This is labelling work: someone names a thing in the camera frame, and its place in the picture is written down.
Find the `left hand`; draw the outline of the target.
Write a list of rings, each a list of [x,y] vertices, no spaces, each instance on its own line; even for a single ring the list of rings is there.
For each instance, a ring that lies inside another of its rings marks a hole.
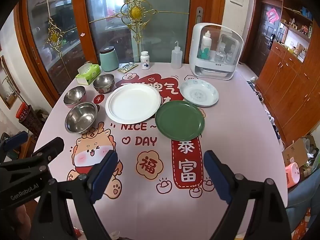
[[[31,220],[27,214],[25,205],[17,207],[11,215],[12,228],[20,239],[29,239],[31,231]]]

